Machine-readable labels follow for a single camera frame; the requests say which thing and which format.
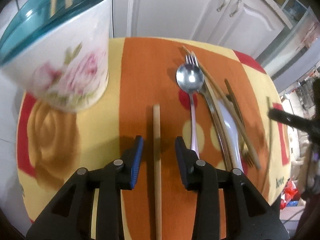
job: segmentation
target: yellow tablecloth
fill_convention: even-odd
[[[194,51],[223,91],[227,78],[239,103],[247,134],[262,169],[243,163],[258,190],[266,175],[269,147],[267,96],[282,108],[279,95],[261,66],[251,57],[195,41],[158,38],[119,38],[109,41],[109,82],[100,101],[78,114],[64,113],[26,94],[17,131],[17,165],[24,203],[31,220],[79,167],[104,167],[132,146],[136,135],[145,139],[138,183],[123,191],[126,239],[155,239],[152,106],[161,109],[163,239],[190,239],[196,194],[180,180],[174,139],[190,145],[188,97],[176,84],[175,72],[185,60],[181,44]],[[218,140],[204,99],[196,96],[201,158],[224,169]],[[262,192],[272,204],[290,175],[286,126],[272,122],[272,158],[267,187]],[[222,235],[225,217],[221,216]]]

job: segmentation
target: drawer handle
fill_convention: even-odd
[[[230,17],[233,17],[239,11],[240,3],[242,3],[242,0],[237,1],[237,8],[233,13],[230,13]]]
[[[226,6],[228,0],[224,0],[224,2],[222,3],[222,5],[217,9],[218,12],[220,12],[222,10],[223,7]]]

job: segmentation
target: cabinet door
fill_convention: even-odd
[[[206,41],[229,1],[129,0],[128,30],[131,36]]]
[[[231,0],[208,42],[257,58],[283,28],[262,0]]]

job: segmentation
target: red bag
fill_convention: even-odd
[[[290,179],[282,191],[280,209],[284,209],[297,192],[298,189],[296,185]]]

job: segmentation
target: white cabinet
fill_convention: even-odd
[[[284,28],[262,0],[231,0],[208,43],[256,58]]]
[[[230,0],[113,0],[114,33],[199,40],[210,35]]]
[[[256,58],[284,28],[263,0],[113,0],[115,37],[169,37]]]
[[[208,35],[230,0],[140,0],[132,10],[132,36],[158,36],[194,40]]]

